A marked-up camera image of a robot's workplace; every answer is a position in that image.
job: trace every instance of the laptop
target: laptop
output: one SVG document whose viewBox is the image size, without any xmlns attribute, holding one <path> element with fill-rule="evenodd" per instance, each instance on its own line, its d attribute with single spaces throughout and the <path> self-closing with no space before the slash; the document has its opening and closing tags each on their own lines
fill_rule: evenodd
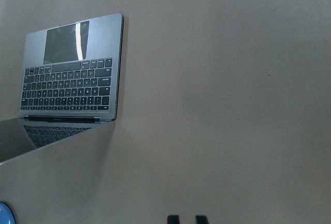
<svg viewBox="0 0 331 224">
<path fill-rule="evenodd" d="M 120 13 L 26 36 L 19 117 L 71 122 L 116 118 Z"/>
<path fill-rule="evenodd" d="M 0 165 L 116 118 L 123 17 L 26 36 L 18 117 L 0 122 Z"/>
</svg>

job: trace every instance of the gray laptop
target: gray laptop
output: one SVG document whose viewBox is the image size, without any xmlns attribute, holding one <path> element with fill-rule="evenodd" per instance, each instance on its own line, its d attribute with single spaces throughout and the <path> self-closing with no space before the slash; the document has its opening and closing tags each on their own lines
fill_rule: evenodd
<svg viewBox="0 0 331 224">
<path fill-rule="evenodd" d="M 19 117 L 99 122 L 116 117 L 120 13 L 26 36 Z"/>
</svg>

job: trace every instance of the gray surface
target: gray surface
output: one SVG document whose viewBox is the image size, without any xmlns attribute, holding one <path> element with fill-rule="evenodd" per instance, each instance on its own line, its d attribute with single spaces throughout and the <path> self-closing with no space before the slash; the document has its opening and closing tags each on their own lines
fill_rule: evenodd
<svg viewBox="0 0 331 224">
<path fill-rule="evenodd" d="M 330 5 L 0 0 L 2 120 L 27 33 L 115 12 L 125 23 L 114 129 L 0 167 L 0 200 L 20 224 L 329 223 Z"/>
</svg>

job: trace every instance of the blue computer mouse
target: blue computer mouse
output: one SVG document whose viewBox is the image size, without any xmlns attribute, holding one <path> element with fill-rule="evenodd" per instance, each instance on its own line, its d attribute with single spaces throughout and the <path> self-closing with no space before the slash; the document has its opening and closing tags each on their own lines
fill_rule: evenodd
<svg viewBox="0 0 331 224">
<path fill-rule="evenodd" d="M 5 203 L 1 203 L 1 202 L 0 202 L 0 223 L 16 224 L 10 208 Z"/>
</svg>

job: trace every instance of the blue round object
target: blue round object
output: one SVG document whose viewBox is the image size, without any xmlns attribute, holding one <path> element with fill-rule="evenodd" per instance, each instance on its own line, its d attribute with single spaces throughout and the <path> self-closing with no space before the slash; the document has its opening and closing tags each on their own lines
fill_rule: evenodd
<svg viewBox="0 0 331 224">
<path fill-rule="evenodd" d="M 5 203 L 0 203 L 0 223 L 15 224 L 14 216 L 10 208 Z"/>
</svg>

